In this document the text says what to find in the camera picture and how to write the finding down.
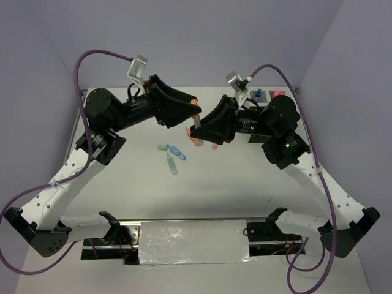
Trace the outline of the blue cap clear bottle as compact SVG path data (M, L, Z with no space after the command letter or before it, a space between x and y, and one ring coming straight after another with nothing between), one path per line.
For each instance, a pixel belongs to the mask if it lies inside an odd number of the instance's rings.
M263 91L262 89L258 89L255 94L254 94L255 100L257 102L262 102L263 101Z

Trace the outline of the green highlighter cap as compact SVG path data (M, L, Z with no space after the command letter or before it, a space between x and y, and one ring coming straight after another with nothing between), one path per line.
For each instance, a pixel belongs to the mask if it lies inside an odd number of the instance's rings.
M157 148L158 150L166 151L168 149L168 146L165 144L157 144Z

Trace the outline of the orange tip grey highlighter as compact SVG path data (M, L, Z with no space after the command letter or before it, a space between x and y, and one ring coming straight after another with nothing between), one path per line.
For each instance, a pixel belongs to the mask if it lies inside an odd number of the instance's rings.
M194 116L194 126L195 126L195 129L198 129L201 126L200 115ZM204 144L204 141L202 139L196 139L196 142L197 142L197 146L203 146L203 144Z

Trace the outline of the green highlighter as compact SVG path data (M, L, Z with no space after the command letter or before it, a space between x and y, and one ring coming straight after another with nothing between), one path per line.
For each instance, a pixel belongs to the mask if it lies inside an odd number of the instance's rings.
M172 173L172 175L177 175L178 174L178 170L177 167L175 165L175 161L172 158L171 155L167 154L167 162L168 162L168 166L170 167L170 171Z

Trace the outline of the pink cap glue bottle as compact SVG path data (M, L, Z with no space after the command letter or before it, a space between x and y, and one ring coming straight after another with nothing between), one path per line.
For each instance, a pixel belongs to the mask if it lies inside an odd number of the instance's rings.
M275 98L277 96L284 95L284 94L285 94L284 91L275 91L275 92L273 92L272 98Z

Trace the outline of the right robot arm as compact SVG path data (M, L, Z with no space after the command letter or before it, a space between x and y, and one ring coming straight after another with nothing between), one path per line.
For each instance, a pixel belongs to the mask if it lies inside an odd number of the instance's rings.
M358 203L316 162L310 146L296 133L299 120L288 96L277 96L265 107L245 108L224 95L211 113L191 126L190 135L217 145L231 143L237 133L261 136L268 162L291 176L323 211L312 216L277 208L266 218L267 235L316 236L332 255L346 258L380 213Z

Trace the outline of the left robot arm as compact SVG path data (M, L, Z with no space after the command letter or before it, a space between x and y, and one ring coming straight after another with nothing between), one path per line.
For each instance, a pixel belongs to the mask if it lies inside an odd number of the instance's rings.
M167 86L157 75L150 76L125 102L106 88L94 89L87 95L83 109L87 131L48 187L21 208L8 208L4 215L44 258L81 239L100 238L106 244L119 239L121 225L108 212L88 217L63 215L87 183L119 153L126 142L119 131L150 118L171 128L201 112L195 96Z

